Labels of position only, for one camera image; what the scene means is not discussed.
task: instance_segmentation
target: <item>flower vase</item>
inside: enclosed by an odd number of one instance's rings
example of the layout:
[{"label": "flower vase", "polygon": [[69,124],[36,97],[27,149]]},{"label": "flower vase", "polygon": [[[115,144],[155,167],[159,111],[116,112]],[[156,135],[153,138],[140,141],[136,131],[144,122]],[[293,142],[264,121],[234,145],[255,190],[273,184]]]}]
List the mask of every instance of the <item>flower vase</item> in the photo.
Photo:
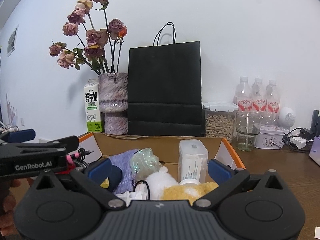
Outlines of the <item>flower vase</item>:
[{"label": "flower vase", "polygon": [[105,133],[128,133],[128,73],[99,75],[99,109],[105,113]]}]

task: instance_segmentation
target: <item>black paper bag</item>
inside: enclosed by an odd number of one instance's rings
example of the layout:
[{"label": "black paper bag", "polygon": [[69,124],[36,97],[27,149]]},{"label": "black paper bag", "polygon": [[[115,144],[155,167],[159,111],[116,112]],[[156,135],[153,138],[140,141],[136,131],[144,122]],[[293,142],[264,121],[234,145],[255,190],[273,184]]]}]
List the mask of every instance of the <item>black paper bag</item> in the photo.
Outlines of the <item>black paper bag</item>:
[{"label": "black paper bag", "polygon": [[[172,44],[158,46],[167,25]],[[203,136],[200,42],[175,43],[164,27],[156,46],[130,49],[129,134]]]}]

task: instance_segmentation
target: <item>clear glass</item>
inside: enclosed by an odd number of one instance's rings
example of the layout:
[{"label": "clear glass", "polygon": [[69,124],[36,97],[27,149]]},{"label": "clear glass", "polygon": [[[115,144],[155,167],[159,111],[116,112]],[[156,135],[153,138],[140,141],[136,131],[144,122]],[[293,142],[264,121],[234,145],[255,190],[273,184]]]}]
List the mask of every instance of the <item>clear glass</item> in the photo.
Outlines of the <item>clear glass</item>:
[{"label": "clear glass", "polygon": [[237,148],[252,151],[254,141],[260,132],[262,114],[259,112],[239,111],[236,113]]}]

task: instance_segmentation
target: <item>sunflower seeds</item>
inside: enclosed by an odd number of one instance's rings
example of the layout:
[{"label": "sunflower seeds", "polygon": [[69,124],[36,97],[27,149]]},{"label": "sunflower seeds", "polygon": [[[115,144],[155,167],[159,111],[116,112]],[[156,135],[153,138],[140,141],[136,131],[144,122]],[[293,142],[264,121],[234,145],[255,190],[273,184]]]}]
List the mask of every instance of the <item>sunflower seeds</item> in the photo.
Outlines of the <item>sunflower seeds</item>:
[{"label": "sunflower seeds", "polygon": [[232,140],[235,117],[228,115],[208,115],[206,119],[205,136],[209,138],[224,137],[229,142]]}]

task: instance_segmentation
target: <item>human hand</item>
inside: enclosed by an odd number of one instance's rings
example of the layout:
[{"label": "human hand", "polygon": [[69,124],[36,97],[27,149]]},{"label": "human hand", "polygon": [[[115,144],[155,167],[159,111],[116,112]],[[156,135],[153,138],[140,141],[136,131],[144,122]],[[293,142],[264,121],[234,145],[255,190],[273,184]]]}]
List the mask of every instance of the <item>human hand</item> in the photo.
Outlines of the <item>human hand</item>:
[{"label": "human hand", "polygon": [[[20,180],[15,179],[11,182],[10,187],[19,187],[20,185]],[[5,214],[0,216],[0,232],[2,236],[15,235],[18,233],[13,223],[13,208],[16,204],[17,201],[11,193],[3,200]]]}]

